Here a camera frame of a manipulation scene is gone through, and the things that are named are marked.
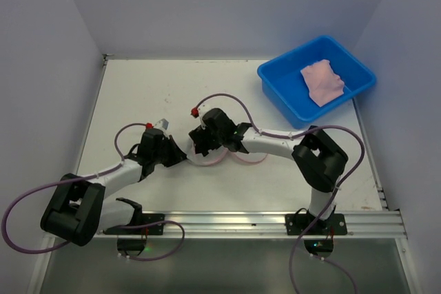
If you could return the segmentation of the white mesh laundry bag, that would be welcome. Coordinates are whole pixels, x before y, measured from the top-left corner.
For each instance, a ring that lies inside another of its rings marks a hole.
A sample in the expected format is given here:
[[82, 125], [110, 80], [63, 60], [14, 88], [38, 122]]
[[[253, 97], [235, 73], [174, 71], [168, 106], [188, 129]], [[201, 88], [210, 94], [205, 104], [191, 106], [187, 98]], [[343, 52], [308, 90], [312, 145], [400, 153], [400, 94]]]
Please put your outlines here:
[[188, 161], [196, 166], [200, 167], [210, 167], [223, 162], [228, 157], [233, 158], [236, 162], [243, 165], [257, 165], [265, 161], [268, 154], [264, 153], [233, 153], [224, 147], [210, 151], [208, 155], [204, 156], [202, 154], [197, 154], [194, 144], [189, 141], [186, 147], [185, 153], [187, 154]]

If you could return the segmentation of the pink bra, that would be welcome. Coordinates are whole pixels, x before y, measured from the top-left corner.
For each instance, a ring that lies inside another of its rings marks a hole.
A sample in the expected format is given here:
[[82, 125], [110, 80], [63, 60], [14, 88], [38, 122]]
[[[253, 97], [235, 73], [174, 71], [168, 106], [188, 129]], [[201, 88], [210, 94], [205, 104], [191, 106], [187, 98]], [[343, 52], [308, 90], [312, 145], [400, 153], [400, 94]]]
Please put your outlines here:
[[331, 68], [330, 61], [317, 61], [300, 71], [310, 99], [323, 107], [344, 94], [345, 83]]

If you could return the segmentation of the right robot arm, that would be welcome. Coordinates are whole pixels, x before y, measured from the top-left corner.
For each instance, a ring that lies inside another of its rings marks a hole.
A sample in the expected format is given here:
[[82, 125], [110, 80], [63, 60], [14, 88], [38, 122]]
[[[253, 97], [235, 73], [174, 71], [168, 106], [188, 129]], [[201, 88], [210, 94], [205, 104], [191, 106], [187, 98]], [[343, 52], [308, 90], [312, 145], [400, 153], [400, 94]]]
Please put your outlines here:
[[207, 156], [224, 147], [233, 153], [268, 154], [292, 160], [311, 187], [307, 212], [323, 222], [334, 213], [335, 204], [329, 200], [348, 156], [322, 129], [312, 127], [314, 132], [291, 139], [282, 138], [282, 132], [266, 136], [250, 123], [235, 124], [219, 108], [198, 107], [191, 115], [200, 120], [200, 125], [189, 133], [196, 154]]

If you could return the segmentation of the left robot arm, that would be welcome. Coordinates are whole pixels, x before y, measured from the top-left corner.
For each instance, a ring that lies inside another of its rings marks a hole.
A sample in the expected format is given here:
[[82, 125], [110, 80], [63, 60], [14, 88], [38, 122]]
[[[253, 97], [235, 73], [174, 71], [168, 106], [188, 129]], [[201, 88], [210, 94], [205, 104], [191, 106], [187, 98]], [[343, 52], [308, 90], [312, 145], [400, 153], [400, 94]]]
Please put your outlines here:
[[144, 180], [157, 165], [171, 167], [186, 159], [172, 136], [162, 129], [146, 129], [140, 143], [123, 156], [116, 170], [106, 169], [91, 179], [64, 175], [42, 215], [40, 227], [78, 246], [108, 229], [138, 230], [145, 224], [142, 205], [127, 198], [107, 198]]

